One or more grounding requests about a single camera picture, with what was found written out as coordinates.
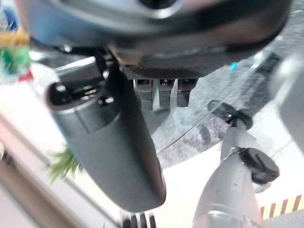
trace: yellow and black striped tape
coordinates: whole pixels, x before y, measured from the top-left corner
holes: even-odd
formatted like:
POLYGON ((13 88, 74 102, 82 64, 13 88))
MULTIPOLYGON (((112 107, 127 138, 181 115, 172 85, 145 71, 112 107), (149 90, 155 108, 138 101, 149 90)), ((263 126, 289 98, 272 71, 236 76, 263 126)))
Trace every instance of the yellow and black striped tape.
POLYGON ((285 199, 284 201, 261 207, 260 210, 263 219, 269 219, 302 209, 304 209, 304 195, 285 199))

